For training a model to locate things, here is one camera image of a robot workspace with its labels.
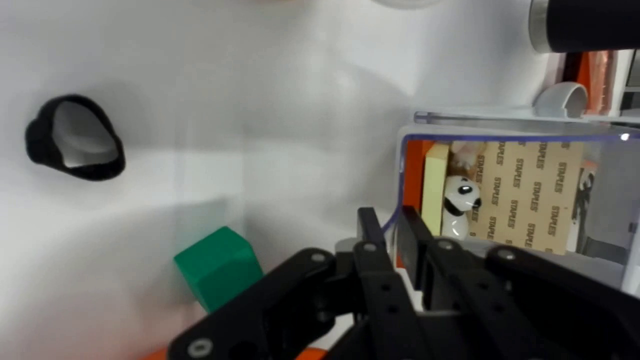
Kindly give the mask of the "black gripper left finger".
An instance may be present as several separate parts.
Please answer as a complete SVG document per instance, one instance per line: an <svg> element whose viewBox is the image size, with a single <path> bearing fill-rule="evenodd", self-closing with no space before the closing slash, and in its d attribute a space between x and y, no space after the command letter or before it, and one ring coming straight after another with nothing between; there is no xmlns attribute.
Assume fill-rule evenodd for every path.
<svg viewBox="0 0 640 360"><path fill-rule="evenodd" d="M358 211L358 255L384 255L386 239L374 208Z"/></svg>

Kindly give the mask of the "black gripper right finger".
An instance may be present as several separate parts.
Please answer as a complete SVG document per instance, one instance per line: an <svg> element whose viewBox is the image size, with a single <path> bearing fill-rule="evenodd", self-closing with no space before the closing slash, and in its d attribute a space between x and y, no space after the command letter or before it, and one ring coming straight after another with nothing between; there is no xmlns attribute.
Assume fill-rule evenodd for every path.
<svg viewBox="0 0 640 360"><path fill-rule="evenodd" d="M423 278L426 244L432 241L432 232L420 219L420 214L403 207L398 220L398 259L412 280Z"/></svg>

